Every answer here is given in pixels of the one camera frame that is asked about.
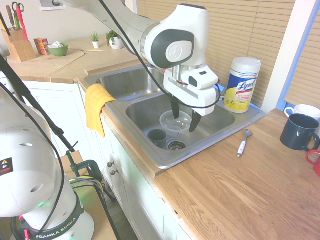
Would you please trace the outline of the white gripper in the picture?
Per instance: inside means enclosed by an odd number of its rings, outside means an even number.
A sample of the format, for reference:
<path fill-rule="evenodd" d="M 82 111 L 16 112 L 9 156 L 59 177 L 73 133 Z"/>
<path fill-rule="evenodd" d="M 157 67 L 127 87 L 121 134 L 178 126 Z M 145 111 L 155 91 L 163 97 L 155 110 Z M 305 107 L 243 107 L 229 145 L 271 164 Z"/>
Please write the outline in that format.
<path fill-rule="evenodd" d="M 202 116 L 214 111 L 213 103 L 217 100 L 214 85 L 218 80 L 218 76 L 209 67 L 182 70 L 181 79 L 173 76 L 171 68 L 164 72 L 164 89 L 173 95 L 170 103 L 174 119 L 180 116 L 179 100 L 194 110 L 189 127 L 190 133 L 195 131 Z"/>

